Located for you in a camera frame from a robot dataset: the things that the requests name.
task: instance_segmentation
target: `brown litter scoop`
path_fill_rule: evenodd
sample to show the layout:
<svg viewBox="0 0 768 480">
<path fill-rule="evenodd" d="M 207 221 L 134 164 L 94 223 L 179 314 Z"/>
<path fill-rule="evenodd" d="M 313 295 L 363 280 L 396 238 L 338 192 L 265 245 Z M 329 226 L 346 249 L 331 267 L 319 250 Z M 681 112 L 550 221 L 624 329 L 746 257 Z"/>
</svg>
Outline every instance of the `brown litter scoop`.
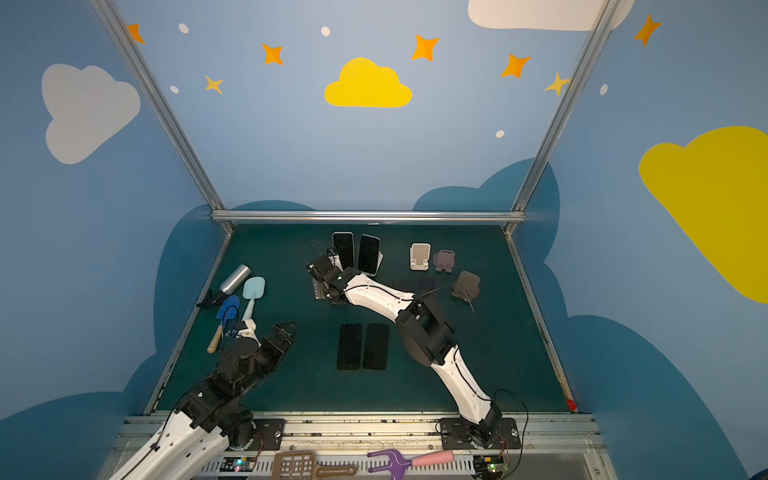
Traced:
<svg viewBox="0 0 768 480">
<path fill-rule="evenodd" d="M 285 452 L 275 455 L 272 480 L 313 480 L 356 473 L 357 467 L 354 465 L 321 467 L 315 463 L 315 454 L 312 452 Z"/>
</svg>

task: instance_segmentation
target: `smartphone screen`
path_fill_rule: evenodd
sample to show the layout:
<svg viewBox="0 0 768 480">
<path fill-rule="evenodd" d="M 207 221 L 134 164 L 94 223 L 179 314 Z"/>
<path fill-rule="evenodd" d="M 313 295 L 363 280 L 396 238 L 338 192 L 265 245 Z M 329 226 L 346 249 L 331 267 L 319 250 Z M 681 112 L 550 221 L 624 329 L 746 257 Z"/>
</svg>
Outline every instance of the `smartphone screen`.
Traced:
<svg viewBox="0 0 768 480">
<path fill-rule="evenodd" d="M 339 254 L 342 270 L 355 266 L 355 236 L 352 232 L 334 232 L 333 248 Z"/>
<path fill-rule="evenodd" d="M 360 236 L 360 251 L 357 256 L 357 268 L 361 272 L 376 275 L 379 269 L 379 245 L 381 240 L 370 235 Z"/>
</svg>

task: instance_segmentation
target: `green table surface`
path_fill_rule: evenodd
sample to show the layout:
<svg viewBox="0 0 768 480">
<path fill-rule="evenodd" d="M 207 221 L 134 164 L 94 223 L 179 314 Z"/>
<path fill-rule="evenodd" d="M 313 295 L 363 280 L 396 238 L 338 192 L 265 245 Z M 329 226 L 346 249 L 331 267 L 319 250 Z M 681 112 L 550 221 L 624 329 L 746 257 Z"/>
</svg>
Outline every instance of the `green table surface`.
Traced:
<svg viewBox="0 0 768 480">
<path fill-rule="evenodd" d="M 450 286 L 437 300 L 455 327 L 464 360 L 489 395 L 507 389 L 531 412 L 567 412 L 568 405 L 525 298 L 506 240 L 493 226 L 414 225 L 239 225 L 214 275 L 216 288 L 238 265 L 249 266 L 252 276 L 266 279 L 264 296 L 256 300 L 253 319 L 257 335 L 273 324 L 297 322 L 296 342 L 276 371 L 251 389 L 241 404 L 253 411 L 450 411 L 457 410 L 449 391 L 429 367 L 419 365 L 406 352 L 394 323 L 366 308 L 330 306 L 315 300 L 306 262 L 324 252 L 334 231 L 352 231 L 356 242 L 367 233 L 381 238 L 384 254 L 375 280 L 415 287 L 417 276 L 435 277 L 437 286 L 449 285 L 462 270 L 480 276 L 480 295 L 469 305 L 451 297 Z M 412 243 L 429 243 L 432 253 L 454 250 L 453 273 L 410 270 Z M 240 296 L 240 318 L 247 301 Z M 217 355 L 206 351 L 217 328 L 216 309 L 201 310 L 158 403 L 171 409 L 191 386 L 212 372 Z M 384 371 L 336 370 L 339 327 L 342 323 L 388 323 L 389 356 Z M 504 411 L 522 411 L 519 402 L 499 393 Z"/>
</svg>

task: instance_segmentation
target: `blue wall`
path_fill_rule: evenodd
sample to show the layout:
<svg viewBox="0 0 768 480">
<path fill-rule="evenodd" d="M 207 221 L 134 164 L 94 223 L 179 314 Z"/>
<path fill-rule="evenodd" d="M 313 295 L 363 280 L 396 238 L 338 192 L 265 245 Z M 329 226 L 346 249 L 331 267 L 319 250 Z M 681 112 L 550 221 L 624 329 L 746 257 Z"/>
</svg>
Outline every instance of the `blue wall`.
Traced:
<svg viewBox="0 0 768 480">
<path fill-rule="evenodd" d="M 467 0 L 118 6 L 139 25 L 139 46 L 229 208 L 279 200 L 315 210 L 411 210 L 440 187 L 479 188 L 535 155 L 558 103 L 545 89 L 558 72 L 568 78 L 586 39 L 584 31 L 484 28 Z M 432 61 L 412 60 L 417 35 L 439 38 Z M 265 63 L 262 44 L 282 47 L 281 65 Z M 502 77 L 510 54 L 531 58 L 520 78 Z M 410 103 L 328 103 L 326 86 L 358 57 L 392 68 L 411 89 Z M 206 76 L 222 80 L 221 94 L 206 89 Z"/>
<path fill-rule="evenodd" d="M 648 15 L 662 25 L 643 46 Z M 768 465 L 768 306 L 718 273 L 638 171 L 657 144 L 768 132 L 766 21 L 765 2 L 637 0 L 515 230 L 577 404 L 595 413 L 622 479 L 746 478 Z M 700 206 L 715 225 L 746 206 L 718 191 Z"/>
<path fill-rule="evenodd" d="M 0 469 L 94 478 L 146 404 L 223 231 L 140 92 L 135 118 L 85 159 L 49 150 L 48 67 L 95 65 L 137 90 L 87 0 L 4 2 L 0 45 Z M 88 85 L 72 96 L 96 95 Z"/>
</svg>

